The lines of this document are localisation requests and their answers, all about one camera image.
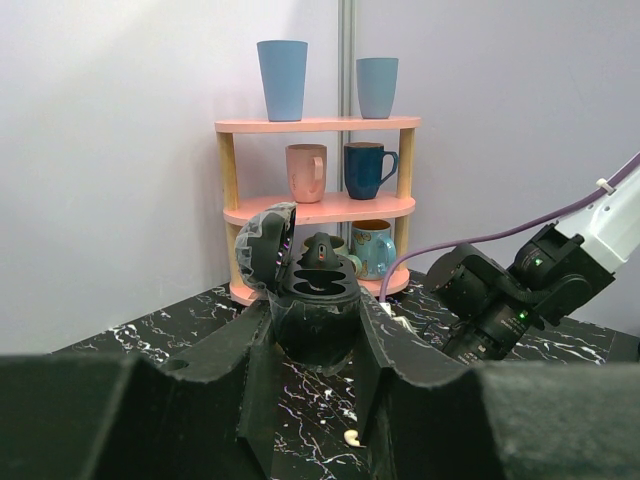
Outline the black earbud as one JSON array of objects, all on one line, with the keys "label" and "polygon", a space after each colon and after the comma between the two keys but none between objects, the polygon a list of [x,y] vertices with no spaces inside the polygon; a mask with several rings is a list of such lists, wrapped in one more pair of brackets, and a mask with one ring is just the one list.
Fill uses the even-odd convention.
[{"label": "black earbud", "polygon": [[338,249],[343,245],[344,241],[340,237],[318,232],[303,241],[302,256],[298,264],[303,269],[338,270]]}]

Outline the black earbud charging case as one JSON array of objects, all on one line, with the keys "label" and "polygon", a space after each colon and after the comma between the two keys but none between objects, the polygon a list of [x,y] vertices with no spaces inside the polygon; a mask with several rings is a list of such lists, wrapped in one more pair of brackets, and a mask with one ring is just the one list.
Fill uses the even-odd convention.
[{"label": "black earbud charging case", "polygon": [[269,302],[275,340],[287,357],[327,376],[346,365],[360,322],[361,289],[351,262],[338,270],[303,269],[293,251],[297,205],[281,202],[239,231],[235,256],[245,285]]}]

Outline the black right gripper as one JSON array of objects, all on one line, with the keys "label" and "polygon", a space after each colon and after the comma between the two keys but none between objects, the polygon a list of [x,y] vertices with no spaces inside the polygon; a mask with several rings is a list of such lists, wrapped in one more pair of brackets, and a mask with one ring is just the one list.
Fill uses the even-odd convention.
[{"label": "black right gripper", "polygon": [[442,352],[461,363],[503,360],[529,327],[528,309],[497,303],[452,334]]}]

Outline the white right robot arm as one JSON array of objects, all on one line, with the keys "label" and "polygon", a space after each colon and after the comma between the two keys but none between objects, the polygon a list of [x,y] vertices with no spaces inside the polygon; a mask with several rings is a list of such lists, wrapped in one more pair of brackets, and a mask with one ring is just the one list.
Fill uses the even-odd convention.
[{"label": "white right robot arm", "polygon": [[585,208],[544,226],[508,268],[463,243],[440,257],[426,285],[458,321],[443,351],[466,365],[502,360],[531,327],[591,301],[639,246],[639,173]]}]

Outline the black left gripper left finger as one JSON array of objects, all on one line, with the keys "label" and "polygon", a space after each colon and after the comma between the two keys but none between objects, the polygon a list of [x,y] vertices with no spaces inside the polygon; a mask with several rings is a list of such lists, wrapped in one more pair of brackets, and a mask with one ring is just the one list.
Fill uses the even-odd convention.
[{"label": "black left gripper left finger", "polygon": [[278,359],[256,302],[193,347],[1,360],[5,479],[266,479]]}]

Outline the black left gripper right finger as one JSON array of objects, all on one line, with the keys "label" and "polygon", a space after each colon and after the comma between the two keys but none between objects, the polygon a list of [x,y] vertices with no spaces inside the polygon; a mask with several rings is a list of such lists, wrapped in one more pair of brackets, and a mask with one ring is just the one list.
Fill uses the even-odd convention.
[{"label": "black left gripper right finger", "polygon": [[639,368],[467,366],[369,294],[354,348],[357,431],[376,479],[635,479]]}]

